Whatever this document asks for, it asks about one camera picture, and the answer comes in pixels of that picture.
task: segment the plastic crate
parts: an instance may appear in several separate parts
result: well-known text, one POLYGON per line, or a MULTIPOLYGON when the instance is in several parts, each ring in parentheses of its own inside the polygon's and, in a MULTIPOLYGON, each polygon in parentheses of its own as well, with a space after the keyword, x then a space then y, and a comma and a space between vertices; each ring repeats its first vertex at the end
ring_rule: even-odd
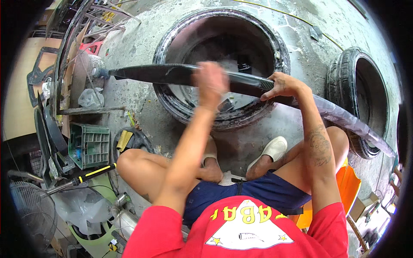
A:
POLYGON ((81 170, 109 164, 109 148, 108 127, 70 123, 69 156, 81 170))

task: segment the concrete floor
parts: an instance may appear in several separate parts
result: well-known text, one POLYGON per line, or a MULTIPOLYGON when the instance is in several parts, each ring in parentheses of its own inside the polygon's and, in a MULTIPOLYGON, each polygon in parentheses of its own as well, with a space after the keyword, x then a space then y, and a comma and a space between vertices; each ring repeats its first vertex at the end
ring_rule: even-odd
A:
MULTIPOLYGON (((252 1, 301 17, 320 27, 344 49, 359 46, 365 49, 379 67, 388 90, 390 103, 390 126, 386 141, 396 149, 396 122, 400 102, 399 85, 390 58, 391 46, 387 45, 379 25, 367 14, 368 20, 346 0, 263 0, 252 1)), ((325 77, 330 61, 341 53, 326 37, 317 42, 310 38, 309 25, 293 17, 263 7, 229 0, 140 0, 128 3, 125 8, 142 20, 130 19, 126 31, 111 32, 100 51, 106 68, 151 64, 155 48, 166 31, 185 15, 206 7, 229 6, 247 11, 265 21, 277 31, 286 43, 291 59, 291 75, 305 82, 313 93, 324 96, 325 77)), ((105 85, 105 106, 126 106, 135 112, 140 128, 152 141, 157 153, 171 157, 184 125, 177 122, 157 101, 150 83, 132 80, 116 81, 113 77, 105 85)), ((110 127, 112 136, 129 125, 129 120, 120 111, 103 116, 102 124, 110 127)), ((267 142, 284 136, 288 148, 303 139, 302 117, 299 110, 278 105, 272 113, 258 124, 230 133, 216 133, 218 161, 223 171, 244 176, 248 164, 263 150, 267 142)), ((364 160, 349 155, 350 164, 361 179, 359 198, 366 199, 372 191, 379 189, 384 194, 392 191, 388 186, 390 170, 394 162, 381 153, 373 160, 364 160)), ((119 191, 133 191, 118 178, 119 191)), ((135 206, 140 204, 138 196, 132 194, 135 206)))

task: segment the star graphic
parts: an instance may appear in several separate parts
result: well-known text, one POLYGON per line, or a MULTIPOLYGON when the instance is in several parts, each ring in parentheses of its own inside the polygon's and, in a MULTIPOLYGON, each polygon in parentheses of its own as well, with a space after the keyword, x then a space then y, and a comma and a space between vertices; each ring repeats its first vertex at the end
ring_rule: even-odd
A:
POLYGON ((278 240, 286 240, 287 238, 285 237, 285 235, 283 235, 283 236, 280 236, 280 235, 278 235, 280 238, 278 239, 278 240))
POLYGON ((221 241, 219 241, 219 240, 220 240, 220 238, 212 237, 212 240, 210 242, 215 242, 215 245, 218 245, 218 243, 221 243, 221 241))

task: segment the left hand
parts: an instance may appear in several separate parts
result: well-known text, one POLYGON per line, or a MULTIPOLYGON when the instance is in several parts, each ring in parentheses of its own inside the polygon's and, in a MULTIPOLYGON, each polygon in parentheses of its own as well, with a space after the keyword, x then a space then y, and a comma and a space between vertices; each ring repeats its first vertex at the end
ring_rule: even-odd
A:
POLYGON ((199 106, 216 111, 222 94, 228 92, 228 76, 215 62, 200 62, 198 66, 200 68, 194 71, 192 79, 199 88, 199 106))

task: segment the shoe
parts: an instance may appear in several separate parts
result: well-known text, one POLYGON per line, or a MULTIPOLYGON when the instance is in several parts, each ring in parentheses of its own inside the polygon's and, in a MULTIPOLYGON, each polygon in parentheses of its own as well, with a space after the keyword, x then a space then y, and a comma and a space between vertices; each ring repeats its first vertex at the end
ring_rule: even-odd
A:
POLYGON ((262 155, 268 155, 273 159, 273 162, 280 159, 287 151, 287 141, 283 136, 278 136, 272 139, 264 148, 261 155, 248 165, 247 171, 254 165, 262 155))
POLYGON ((201 164, 205 166, 205 159, 206 158, 214 158, 216 163, 218 164, 218 151, 216 149, 216 144, 212 136, 209 136, 208 141, 206 142, 206 147, 204 154, 202 155, 201 164))

